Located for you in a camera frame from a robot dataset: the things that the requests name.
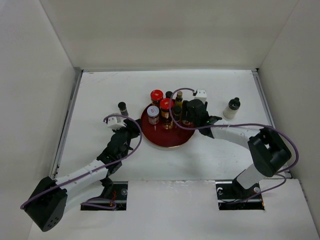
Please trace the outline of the white lid jar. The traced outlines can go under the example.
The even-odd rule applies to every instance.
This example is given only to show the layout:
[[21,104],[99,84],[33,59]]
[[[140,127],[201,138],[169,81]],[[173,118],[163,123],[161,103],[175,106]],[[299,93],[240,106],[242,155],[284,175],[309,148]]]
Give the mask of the white lid jar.
[[151,105],[147,108],[147,117],[148,117],[148,122],[151,125],[157,125],[159,122],[159,114],[160,110],[157,106]]
[[192,124],[191,121],[188,121],[188,120],[182,120],[182,123],[185,125],[185,126],[190,126]]

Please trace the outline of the yellow label oil bottle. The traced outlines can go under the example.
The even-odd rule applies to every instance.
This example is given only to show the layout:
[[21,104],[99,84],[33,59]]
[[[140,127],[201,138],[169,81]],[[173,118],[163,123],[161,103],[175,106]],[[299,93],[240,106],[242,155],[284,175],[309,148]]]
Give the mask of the yellow label oil bottle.
[[176,93],[176,97],[174,100],[174,106],[179,106],[180,108],[183,107],[183,92],[182,91],[178,91]]

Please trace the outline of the small dark spice bottle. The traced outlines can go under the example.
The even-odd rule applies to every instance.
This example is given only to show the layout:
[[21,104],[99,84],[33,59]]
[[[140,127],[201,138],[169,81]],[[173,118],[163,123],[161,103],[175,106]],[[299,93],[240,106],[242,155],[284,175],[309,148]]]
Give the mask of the small dark spice bottle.
[[179,105],[173,107],[173,119],[179,122],[181,119],[182,108]]

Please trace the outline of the black cap spice bottle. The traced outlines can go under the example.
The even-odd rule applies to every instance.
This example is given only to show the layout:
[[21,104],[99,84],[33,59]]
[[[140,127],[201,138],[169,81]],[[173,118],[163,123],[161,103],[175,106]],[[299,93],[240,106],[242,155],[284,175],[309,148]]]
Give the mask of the black cap spice bottle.
[[172,95],[173,95],[173,92],[172,91],[167,91],[166,93],[165,93],[165,97],[166,98],[171,98],[172,97]]
[[126,117],[129,116],[129,113],[128,113],[128,110],[127,110],[127,105],[126,105],[125,102],[123,102],[123,101],[119,102],[117,106],[118,106],[118,108],[120,110],[120,114],[122,116],[126,116]]

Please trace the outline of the red cap sauce bottle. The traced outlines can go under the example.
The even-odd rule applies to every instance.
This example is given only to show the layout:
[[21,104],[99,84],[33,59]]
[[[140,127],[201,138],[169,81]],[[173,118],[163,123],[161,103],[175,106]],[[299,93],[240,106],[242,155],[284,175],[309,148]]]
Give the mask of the red cap sauce bottle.
[[164,93],[159,89],[155,89],[150,93],[151,104],[158,108],[160,107],[160,102],[163,98]]
[[164,98],[160,101],[160,113],[161,113],[161,122],[162,126],[166,130],[170,130],[173,127],[173,121],[170,116],[170,111],[169,111],[169,103],[170,99],[169,98]]

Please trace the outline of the black cap white bottle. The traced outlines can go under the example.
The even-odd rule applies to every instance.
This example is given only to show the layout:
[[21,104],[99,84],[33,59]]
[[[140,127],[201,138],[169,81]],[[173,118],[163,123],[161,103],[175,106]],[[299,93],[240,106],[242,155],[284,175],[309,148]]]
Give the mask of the black cap white bottle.
[[229,120],[233,119],[236,116],[240,106],[240,99],[238,97],[232,98],[225,107],[223,116]]

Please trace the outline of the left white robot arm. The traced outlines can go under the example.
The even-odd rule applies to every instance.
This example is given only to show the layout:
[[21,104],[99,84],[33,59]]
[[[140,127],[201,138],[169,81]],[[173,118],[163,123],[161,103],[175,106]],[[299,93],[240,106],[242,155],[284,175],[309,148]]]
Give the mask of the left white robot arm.
[[91,206],[98,197],[108,199],[113,185],[110,175],[136,151],[131,147],[132,139],[141,137],[142,121],[125,117],[123,125],[114,129],[109,143],[96,159],[63,177],[44,177],[20,208],[42,232],[47,232],[69,209],[77,205]]

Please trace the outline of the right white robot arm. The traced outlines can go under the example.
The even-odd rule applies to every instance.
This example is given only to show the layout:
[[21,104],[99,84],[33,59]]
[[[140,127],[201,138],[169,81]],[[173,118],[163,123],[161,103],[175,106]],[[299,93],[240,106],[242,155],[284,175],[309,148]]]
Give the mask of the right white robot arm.
[[228,125],[221,117],[209,115],[207,105],[199,99],[183,102],[181,118],[191,122],[206,137],[225,140],[249,150],[252,164],[232,183],[231,190],[238,198],[245,197],[250,188],[262,179],[273,177],[292,157],[289,148],[273,128]]

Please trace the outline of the red round tray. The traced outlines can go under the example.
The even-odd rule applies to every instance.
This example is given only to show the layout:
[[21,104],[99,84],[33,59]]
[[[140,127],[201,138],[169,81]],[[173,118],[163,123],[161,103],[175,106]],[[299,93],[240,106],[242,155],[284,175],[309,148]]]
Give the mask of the red round tray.
[[166,129],[161,116],[157,124],[149,123],[147,109],[150,106],[151,104],[145,107],[140,117],[142,133],[149,142],[159,147],[173,148],[182,146],[192,138],[194,130],[181,129],[174,123],[171,128]]

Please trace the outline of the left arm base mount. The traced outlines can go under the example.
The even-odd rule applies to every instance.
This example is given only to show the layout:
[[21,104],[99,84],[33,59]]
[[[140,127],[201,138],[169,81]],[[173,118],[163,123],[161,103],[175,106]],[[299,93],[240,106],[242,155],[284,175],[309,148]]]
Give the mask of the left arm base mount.
[[101,180],[103,190],[99,196],[87,200],[80,206],[81,211],[126,211],[127,181],[112,181],[109,177]]

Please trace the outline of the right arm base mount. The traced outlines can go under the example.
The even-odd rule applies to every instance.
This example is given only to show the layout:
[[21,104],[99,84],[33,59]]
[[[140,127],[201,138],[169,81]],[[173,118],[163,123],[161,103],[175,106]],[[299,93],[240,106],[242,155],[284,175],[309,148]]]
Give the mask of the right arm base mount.
[[259,183],[244,189],[233,180],[215,182],[218,208],[221,211],[265,210]]

